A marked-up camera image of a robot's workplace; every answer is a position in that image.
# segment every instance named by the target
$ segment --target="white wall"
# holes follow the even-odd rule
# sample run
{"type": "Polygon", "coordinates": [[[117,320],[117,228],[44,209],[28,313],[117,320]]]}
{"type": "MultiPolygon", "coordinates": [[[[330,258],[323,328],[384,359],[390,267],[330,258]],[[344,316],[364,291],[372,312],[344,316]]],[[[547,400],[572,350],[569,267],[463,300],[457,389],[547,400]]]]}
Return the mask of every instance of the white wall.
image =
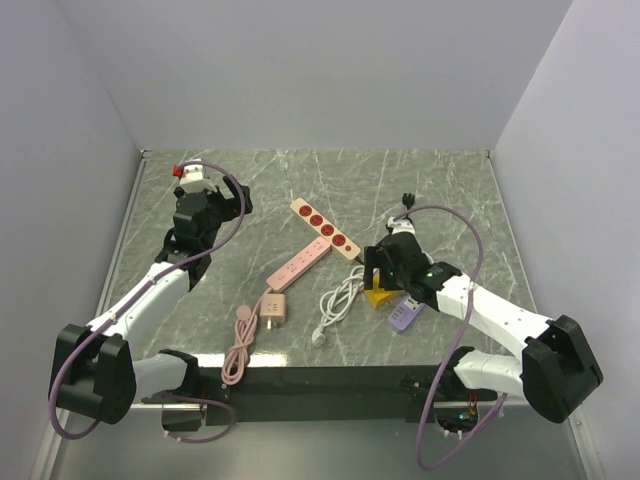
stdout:
{"type": "Polygon", "coordinates": [[[610,479],[638,478],[640,3],[575,0],[509,121],[495,168],[538,307],[586,330],[586,402],[610,479]]]}
{"type": "Polygon", "coordinates": [[[3,2],[0,64],[0,477],[21,480],[55,337],[95,312],[138,154],[55,2],[3,2]]]}
{"type": "Polygon", "coordinates": [[[58,0],[145,148],[493,148],[570,0],[58,0]]]}

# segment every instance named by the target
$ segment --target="yellow object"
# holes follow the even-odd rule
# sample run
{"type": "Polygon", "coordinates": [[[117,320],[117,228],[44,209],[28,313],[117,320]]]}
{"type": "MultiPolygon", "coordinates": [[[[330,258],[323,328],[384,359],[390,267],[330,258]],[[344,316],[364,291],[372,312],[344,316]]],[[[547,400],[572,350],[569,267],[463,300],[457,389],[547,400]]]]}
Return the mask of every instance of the yellow object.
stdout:
{"type": "Polygon", "coordinates": [[[364,294],[369,299],[371,305],[373,305],[373,308],[380,308],[382,305],[386,305],[396,297],[397,293],[395,291],[388,292],[386,290],[382,290],[378,287],[379,283],[380,279],[378,278],[378,275],[374,275],[373,289],[364,291],[364,294]]]}

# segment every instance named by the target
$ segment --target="purple power strip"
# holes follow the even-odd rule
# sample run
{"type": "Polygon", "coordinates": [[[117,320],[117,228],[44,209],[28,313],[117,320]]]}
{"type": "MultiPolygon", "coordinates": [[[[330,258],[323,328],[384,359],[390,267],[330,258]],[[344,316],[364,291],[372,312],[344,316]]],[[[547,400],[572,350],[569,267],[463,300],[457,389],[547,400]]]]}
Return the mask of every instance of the purple power strip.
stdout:
{"type": "Polygon", "coordinates": [[[418,303],[407,295],[389,315],[389,324],[396,332],[403,333],[423,308],[424,303],[418,303]]]}

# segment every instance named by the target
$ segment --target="gray marble surface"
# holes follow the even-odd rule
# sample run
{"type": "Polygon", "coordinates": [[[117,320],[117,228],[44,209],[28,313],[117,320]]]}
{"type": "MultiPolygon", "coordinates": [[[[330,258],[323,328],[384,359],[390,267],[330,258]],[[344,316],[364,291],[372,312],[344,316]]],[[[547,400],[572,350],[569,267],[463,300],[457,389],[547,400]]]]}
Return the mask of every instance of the gray marble surface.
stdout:
{"type": "MultiPolygon", "coordinates": [[[[384,223],[402,211],[404,192],[417,204],[439,203],[467,215],[485,244],[479,282],[524,308],[532,299],[485,151],[427,150],[206,150],[154,151],[146,160],[132,215],[111,282],[115,303],[147,271],[171,226],[175,178],[171,166],[202,158],[233,173],[251,187],[253,214],[236,237],[213,257],[206,278],[176,306],[136,359],[174,348],[219,365],[233,344],[235,311],[253,305],[266,279],[315,238],[289,208],[308,200],[358,245],[375,244],[384,223]]],[[[445,212],[414,217],[418,241],[436,260],[471,271],[477,256],[473,236],[445,212]]],[[[225,225],[218,238],[228,231],[225,225]]],[[[331,252],[286,291],[287,322],[275,330],[260,325],[252,365],[335,366],[437,364],[452,342],[459,320],[425,309],[404,334],[394,333],[387,317],[402,298],[374,310],[363,294],[344,322],[329,327],[321,348],[311,345],[322,293],[349,274],[348,264],[331,252]]],[[[503,353],[491,339],[470,328],[463,340],[486,352],[503,353]]]]}

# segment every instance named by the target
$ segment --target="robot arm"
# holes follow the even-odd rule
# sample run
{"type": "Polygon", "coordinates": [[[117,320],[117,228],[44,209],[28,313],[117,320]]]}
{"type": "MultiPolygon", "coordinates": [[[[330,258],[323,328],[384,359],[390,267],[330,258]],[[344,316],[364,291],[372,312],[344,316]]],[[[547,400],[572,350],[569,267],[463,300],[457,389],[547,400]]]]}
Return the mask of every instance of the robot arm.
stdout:
{"type": "Polygon", "coordinates": [[[133,362],[131,349],[155,331],[178,301],[202,279],[211,264],[208,251],[213,247],[218,229],[240,214],[240,195],[244,197],[245,214],[251,213],[253,206],[249,188],[239,185],[240,193],[227,176],[223,180],[233,192],[233,198],[224,198],[209,180],[202,164],[177,166],[174,175],[180,178],[174,191],[177,197],[174,227],[167,232],[156,263],[103,315],[85,327],[68,325],[58,335],[49,392],[56,396],[58,407],[114,424],[124,417],[132,403],[142,398],[162,391],[187,394],[196,391],[198,361],[195,357],[162,350],[153,358],[133,362]],[[66,371],[59,389],[53,391],[64,362],[78,345],[109,320],[113,325],[81,352],[66,371]]]}
{"type": "Polygon", "coordinates": [[[513,355],[459,348],[447,369],[464,387],[524,397],[543,417],[560,423],[602,383],[602,372],[575,320],[528,312],[472,284],[448,263],[434,263],[420,248],[408,218],[390,218],[387,230],[389,235],[377,245],[365,248],[365,289],[373,288],[373,270],[378,269],[381,288],[405,290],[414,300],[463,319],[472,288],[469,324],[513,355]]]}

